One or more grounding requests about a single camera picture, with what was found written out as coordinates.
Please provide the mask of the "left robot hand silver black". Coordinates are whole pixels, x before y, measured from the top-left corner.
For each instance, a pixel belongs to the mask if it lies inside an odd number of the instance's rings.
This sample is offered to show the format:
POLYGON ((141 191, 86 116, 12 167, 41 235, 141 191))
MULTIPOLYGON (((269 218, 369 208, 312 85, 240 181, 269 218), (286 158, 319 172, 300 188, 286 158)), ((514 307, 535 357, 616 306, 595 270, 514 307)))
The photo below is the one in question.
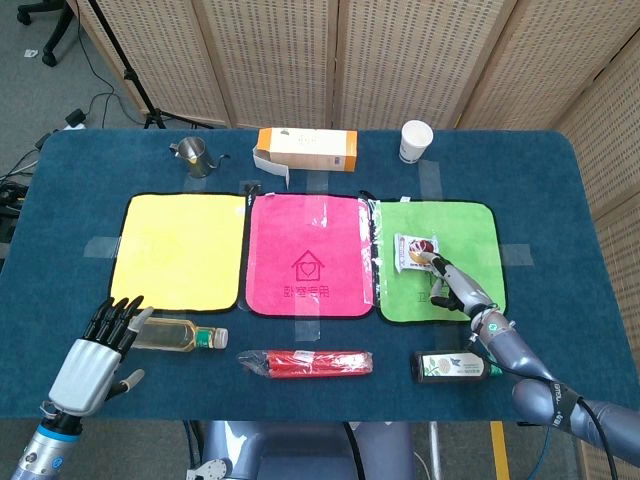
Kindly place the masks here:
POLYGON ((91 316, 68 351, 48 394, 56 411, 74 417, 97 412, 111 398, 129 392, 144 378, 142 369, 116 380, 115 375, 145 322, 153 313, 142 308, 142 295, 107 298, 91 316))

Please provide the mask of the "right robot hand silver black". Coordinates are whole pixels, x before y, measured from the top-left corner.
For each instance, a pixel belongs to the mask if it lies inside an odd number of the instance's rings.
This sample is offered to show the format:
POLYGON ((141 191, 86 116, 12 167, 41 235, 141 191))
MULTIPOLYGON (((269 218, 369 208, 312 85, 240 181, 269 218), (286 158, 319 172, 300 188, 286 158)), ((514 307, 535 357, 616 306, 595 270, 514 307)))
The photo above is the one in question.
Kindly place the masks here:
POLYGON ((469 319, 496 306, 474 279, 441 255, 424 252, 421 259, 436 276, 430 292, 432 305, 449 311, 460 311, 469 319))

